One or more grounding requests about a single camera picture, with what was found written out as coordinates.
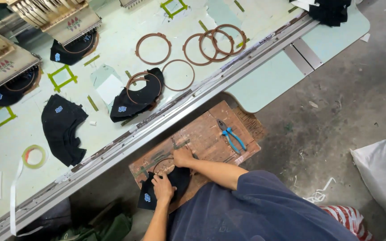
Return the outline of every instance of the metal rail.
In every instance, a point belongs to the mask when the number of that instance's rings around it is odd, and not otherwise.
[[[187,116],[193,110],[265,63],[317,24],[318,22],[312,20],[309,16],[304,16],[276,35],[260,41],[252,49],[245,51],[229,65],[224,66],[221,71],[218,72],[218,76],[204,81],[198,88],[190,90],[190,92],[188,92],[190,94],[166,110],[164,114],[153,121],[141,125],[135,133],[132,133],[123,141],[102,152],[97,158],[90,161],[80,170],[72,173],[66,180],[50,186],[47,190],[37,194],[33,199],[20,205],[21,208],[16,212],[16,229],[20,230],[24,228],[53,206],[69,197],[94,178]],[[0,240],[5,240],[10,237],[9,226],[9,216],[5,215],[0,219]]]

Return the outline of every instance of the tajima logo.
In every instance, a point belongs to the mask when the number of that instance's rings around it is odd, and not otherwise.
[[[68,20],[68,29],[71,31],[74,31],[74,29],[77,29],[77,27],[80,27],[80,23],[82,21],[75,17],[74,19],[71,19],[71,21]]]
[[[7,72],[7,70],[11,70],[14,68],[13,64],[13,61],[4,60],[0,63],[0,71]]]

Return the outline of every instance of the person's arm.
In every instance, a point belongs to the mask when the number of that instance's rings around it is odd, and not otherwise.
[[[194,159],[187,146],[174,150],[172,154],[177,167],[193,169],[218,185],[235,191],[238,189],[239,176],[248,172],[233,164]]]
[[[145,232],[143,241],[166,240],[169,203],[174,196],[176,188],[171,185],[166,173],[164,173],[162,177],[163,179],[159,178],[158,175],[154,175],[154,179],[151,180],[154,185],[157,206],[147,232]]]

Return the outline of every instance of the concrete floor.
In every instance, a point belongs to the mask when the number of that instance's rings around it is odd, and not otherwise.
[[[319,205],[357,208],[376,240],[383,240],[386,214],[364,185],[350,149],[386,138],[386,1],[365,0],[359,8],[371,23],[369,42],[355,42],[256,113],[269,134],[259,143],[261,152],[242,166],[276,174],[302,197],[324,188],[333,177],[336,183],[330,184]],[[229,96],[221,94],[142,150],[221,100],[236,106]],[[312,107],[309,101],[319,108]],[[284,128],[289,123],[292,131]],[[134,227],[125,240],[140,240],[153,215],[151,211],[135,209],[139,189],[127,164],[140,153],[121,161],[73,194],[70,200],[74,219],[84,210],[93,216],[111,201],[121,199],[135,213]]]

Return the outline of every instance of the black fabric pile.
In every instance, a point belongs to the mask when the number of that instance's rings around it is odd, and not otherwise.
[[[30,90],[39,77],[40,69],[32,67],[18,77],[0,87],[0,106],[10,106],[19,102],[23,94]]]
[[[78,148],[80,139],[76,129],[88,115],[78,106],[60,95],[52,95],[41,115],[42,129],[51,153],[66,166],[77,165],[86,154]]]
[[[321,24],[330,27],[340,27],[348,21],[348,7],[351,0],[315,0],[319,6],[309,6],[309,16]]]
[[[110,118],[114,123],[130,119],[136,114],[152,110],[156,107],[156,101],[162,93],[162,87],[164,86],[164,75],[159,68],[153,68],[147,70],[147,72],[155,75],[158,79],[152,75],[145,75],[144,78],[148,81],[144,88],[138,91],[125,88],[121,91],[120,95],[114,98],[110,113]],[[136,103],[129,99],[127,91],[129,91],[129,96]]]
[[[65,46],[54,40],[50,50],[50,60],[73,65],[80,61],[94,47],[96,37],[96,30],[92,30]]]
[[[155,210],[157,205],[157,198],[154,194],[154,185],[151,182],[154,178],[154,173],[148,172],[148,179],[142,183],[141,193],[138,200],[138,208]],[[171,203],[179,200],[190,183],[190,169],[189,168],[179,168],[175,167],[174,170],[168,174],[168,179],[171,182],[173,187],[177,187],[177,190],[174,192],[174,197],[171,200]]]

